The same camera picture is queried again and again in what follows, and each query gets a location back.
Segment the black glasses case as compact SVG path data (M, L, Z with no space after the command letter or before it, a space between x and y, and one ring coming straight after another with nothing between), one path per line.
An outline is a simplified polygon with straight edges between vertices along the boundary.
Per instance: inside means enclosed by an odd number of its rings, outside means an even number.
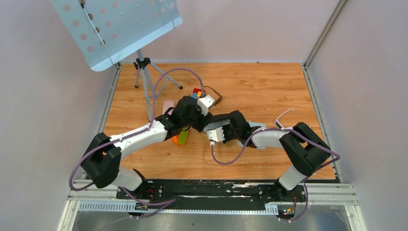
M219 114L213 116L208 115L208 117L201 124L201 127L198 131L207 132L208 130L216 129L223 125L227 125L229 124L229 119L230 119L229 114Z

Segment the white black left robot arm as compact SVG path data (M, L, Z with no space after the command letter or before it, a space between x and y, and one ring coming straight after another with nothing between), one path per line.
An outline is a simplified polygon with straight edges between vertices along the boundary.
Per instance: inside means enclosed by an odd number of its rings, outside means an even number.
M108 185L128 189L136 199L147 194L147 185L136 170L120 166L121 161L148 145L163 142L179 135L186 128L202 131L209 121L209 109L215 100L207 95L198 99L184 96L174 109L132 131L107 136L97 134L81 159L80 166L97 188Z

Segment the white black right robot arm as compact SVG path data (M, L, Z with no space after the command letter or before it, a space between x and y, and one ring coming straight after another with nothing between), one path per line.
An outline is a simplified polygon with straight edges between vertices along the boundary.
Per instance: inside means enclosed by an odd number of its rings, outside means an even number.
M251 126L238 110L216 115L212 121L217 119L228 122L222 126L223 143L238 140L244 149L273 147L286 152L291 165L274 184L281 201L292 197L294 188L318 171L331 155L329 146L304 122L288 128Z

